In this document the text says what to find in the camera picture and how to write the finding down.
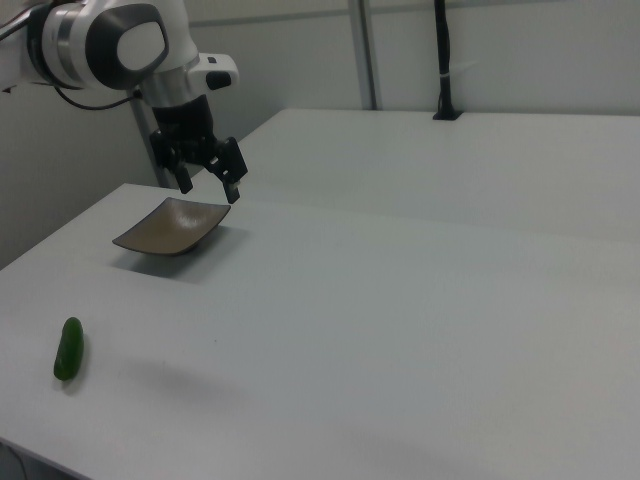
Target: cucumber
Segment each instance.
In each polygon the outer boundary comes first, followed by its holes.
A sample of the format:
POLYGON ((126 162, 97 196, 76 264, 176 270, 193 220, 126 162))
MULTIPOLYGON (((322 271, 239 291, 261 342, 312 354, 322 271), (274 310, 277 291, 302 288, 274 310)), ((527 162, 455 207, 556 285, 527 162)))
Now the cucumber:
POLYGON ((77 318, 70 318, 62 328, 58 354, 53 364, 53 375, 63 382, 78 375, 84 354, 84 332, 77 318))

